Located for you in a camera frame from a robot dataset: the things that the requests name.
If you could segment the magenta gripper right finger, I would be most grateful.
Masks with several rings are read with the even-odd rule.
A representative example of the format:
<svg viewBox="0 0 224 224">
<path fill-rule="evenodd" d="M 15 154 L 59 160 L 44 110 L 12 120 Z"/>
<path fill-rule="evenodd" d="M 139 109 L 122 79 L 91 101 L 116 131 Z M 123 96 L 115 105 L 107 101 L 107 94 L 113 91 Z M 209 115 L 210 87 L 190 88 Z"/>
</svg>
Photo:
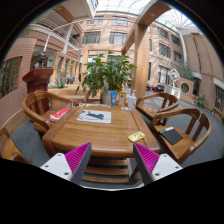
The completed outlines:
<svg viewBox="0 0 224 224">
<path fill-rule="evenodd" d="M 145 185 L 182 169 L 168 154 L 159 155 L 137 143 L 133 144 L 133 154 Z"/>
</svg>

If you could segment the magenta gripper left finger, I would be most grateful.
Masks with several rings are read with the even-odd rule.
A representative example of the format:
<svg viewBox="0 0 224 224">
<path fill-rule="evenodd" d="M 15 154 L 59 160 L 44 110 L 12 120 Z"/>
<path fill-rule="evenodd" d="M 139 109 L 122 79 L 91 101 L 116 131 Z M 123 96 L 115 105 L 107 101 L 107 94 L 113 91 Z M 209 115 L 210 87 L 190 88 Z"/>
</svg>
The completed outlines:
<svg viewBox="0 0 224 224">
<path fill-rule="evenodd" d="M 66 154 L 55 154 L 41 166 L 41 169 L 79 185 L 91 153 L 91 143 L 87 143 Z"/>
</svg>

